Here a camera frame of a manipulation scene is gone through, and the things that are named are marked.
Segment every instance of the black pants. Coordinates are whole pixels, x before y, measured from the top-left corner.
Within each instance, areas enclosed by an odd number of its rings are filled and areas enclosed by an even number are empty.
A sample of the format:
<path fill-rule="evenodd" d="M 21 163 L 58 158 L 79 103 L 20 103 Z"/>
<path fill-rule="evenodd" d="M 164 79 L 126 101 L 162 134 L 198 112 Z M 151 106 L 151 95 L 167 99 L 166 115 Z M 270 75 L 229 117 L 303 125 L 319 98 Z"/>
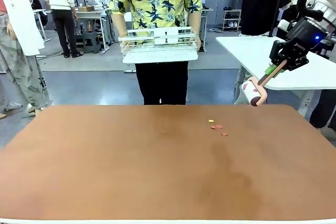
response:
<path fill-rule="evenodd" d="M 323 128 L 327 125 L 336 106 L 336 90 L 322 90 L 319 103 L 310 117 L 310 124 L 315 128 Z M 336 130 L 336 114 L 331 119 L 330 125 Z"/>
<path fill-rule="evenodd" d="M 53 20 L 56 26 L 56 31 L 58 34 L 59 42 L 62 46 L 65 55 L 69 55 L 70 51 L 67 43 L 67 36 L 65 31 L 67 31 L 69 37 L 69 44 L 71 49 L 71 54 L 75 55 L 77 53 L 76 48 L 76 32 L 75 32 L 75 22 L 72 17 L 72 11 L 70 10 L 51 10 L 53 15 Z"/>
<path fill-rule="evenodd" d="M 136 64 L 136 75 L 145 105 L 185 105 L 188 62 Z"/>

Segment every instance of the stool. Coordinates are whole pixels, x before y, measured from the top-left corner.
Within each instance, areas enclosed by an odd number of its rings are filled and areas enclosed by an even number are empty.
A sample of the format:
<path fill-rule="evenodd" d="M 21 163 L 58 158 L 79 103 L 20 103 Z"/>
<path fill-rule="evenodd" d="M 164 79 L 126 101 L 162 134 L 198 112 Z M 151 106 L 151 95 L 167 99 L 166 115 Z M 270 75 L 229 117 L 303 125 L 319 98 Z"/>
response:
<path fill-rule="evenodd" d="M 98 34 L 94 33 L 83 33 L 83 46 L 84 52 L 93 52 L 95 54 L 99 53 L 100 43 L 98 39 Z"/>

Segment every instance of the blue floor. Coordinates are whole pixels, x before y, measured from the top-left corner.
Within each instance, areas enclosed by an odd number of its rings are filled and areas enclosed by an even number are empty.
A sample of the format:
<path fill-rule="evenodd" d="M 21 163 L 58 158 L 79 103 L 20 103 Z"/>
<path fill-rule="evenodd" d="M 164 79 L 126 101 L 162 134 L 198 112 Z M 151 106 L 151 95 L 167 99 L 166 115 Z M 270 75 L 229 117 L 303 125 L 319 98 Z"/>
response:
<path fill-rule="evenodd" d="M 188 104 L 233 104 L 234 85 L 238 70 L 190 70 Z M 142 104 L 136 75 L 123 72 L 45 72 L 53 105 Z M 11 99 L 22 102 L 4 74 L 0 75 Z M 268 103 L 288 104 L 294 108 L 299 99 L 289 91 L 269 91 Z M 21 119 L 20 114 L 0 121 L 0 148 L 32 119 Z"/>

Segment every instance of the white shelving rack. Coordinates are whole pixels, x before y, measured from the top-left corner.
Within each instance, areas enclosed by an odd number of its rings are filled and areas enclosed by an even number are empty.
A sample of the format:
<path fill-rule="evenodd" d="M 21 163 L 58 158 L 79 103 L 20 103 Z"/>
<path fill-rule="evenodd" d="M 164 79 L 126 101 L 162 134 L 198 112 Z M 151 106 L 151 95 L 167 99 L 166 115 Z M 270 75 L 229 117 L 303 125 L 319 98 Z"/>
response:
<path fill-rule="evenodd" d="M 234 29 L 234 28 L 237 28 L 237 31 L 239 31 L 239 29 L 241 28 L 240 26 L 240 21 L 241 21 L 241 9 L 233 9 L 233 10 L 225 10 L 224 11 L 224 18 L 223 18 L 223 27 L 222 27 L 222 30 L 227 30 L 227 29 Z M 239 13 L 238 15 L 238 18 L 225 18 L 227 14 L 229 13 Z M 233 21 L 236 21 L 238 23 L 238 26 L 237 27 L 225 27 L 225 23 L 227 21 L 231 20 L 232 22 Z"/>
<path fill-rule="evenodd" d="M 123 63 L 197 60 L 196 34 L 191 27 L 128 30 L 119 38 Z"/>

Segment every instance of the person in white sweater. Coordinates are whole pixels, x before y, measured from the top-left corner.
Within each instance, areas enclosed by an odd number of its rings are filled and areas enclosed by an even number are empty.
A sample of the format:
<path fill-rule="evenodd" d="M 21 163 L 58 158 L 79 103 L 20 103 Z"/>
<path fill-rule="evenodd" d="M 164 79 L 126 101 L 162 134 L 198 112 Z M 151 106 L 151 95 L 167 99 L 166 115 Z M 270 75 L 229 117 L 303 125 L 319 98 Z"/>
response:
<path fill-rule="evenodd" d="M 56 26 L 56 31 L 63 49 L 64 57 L 70 57 L 70 50 L 73 58 L 82 56 L 76 47 L 76 32 L 73 18 L 77 19 L 75 10 L 75 0 L 45 0 L 51 9 L 51 14 Z M 69 37 L 70 50 L 67 44 L 67 31 Z"/>

